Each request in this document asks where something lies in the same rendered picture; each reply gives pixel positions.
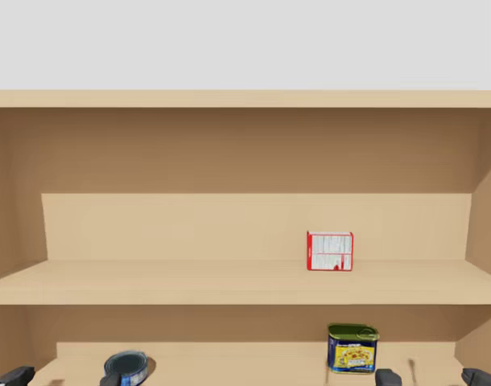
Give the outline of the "blue flat can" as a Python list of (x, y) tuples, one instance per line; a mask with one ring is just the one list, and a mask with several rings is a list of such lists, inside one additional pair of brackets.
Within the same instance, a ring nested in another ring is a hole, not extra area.
[(144, 352), (123, 351), (105, 361), (104, 376), (118, 373), (120, 386), (141, 386), (149, 375), (148, 366), (148, 357)]

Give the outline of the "green and blue rectangular can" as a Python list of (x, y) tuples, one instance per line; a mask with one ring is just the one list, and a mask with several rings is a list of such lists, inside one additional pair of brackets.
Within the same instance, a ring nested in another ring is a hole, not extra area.
[(329, 324), (329, 369), (335, 373), (375, 373), (378, 340), (378, 330), (369, 325)]

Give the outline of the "pale wooden shelf unit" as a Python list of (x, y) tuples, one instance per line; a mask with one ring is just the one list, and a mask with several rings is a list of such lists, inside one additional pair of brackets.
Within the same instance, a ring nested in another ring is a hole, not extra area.
[[(307, 270), (307, 232), (353, 270)], [(404, 386), (491, 373), (491, 91), (0, 91), (0, 375), (98, 386)]]

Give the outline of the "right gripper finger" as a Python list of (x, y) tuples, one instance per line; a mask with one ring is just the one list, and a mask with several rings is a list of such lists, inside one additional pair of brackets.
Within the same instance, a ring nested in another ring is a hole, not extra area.
[(464, 368), (461, 374), (467, 386), (491, 386), (491, 374), (476, 368)]
[(402, 378), (389, 368), (380, 368), (375, 372), (375, 386), (402, 386)]

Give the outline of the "red and white carton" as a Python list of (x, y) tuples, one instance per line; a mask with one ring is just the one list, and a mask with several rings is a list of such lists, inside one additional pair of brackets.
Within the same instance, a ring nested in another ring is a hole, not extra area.
[(353, 270), (354, 235), (352, 232), (307, 232), (307, 270)]

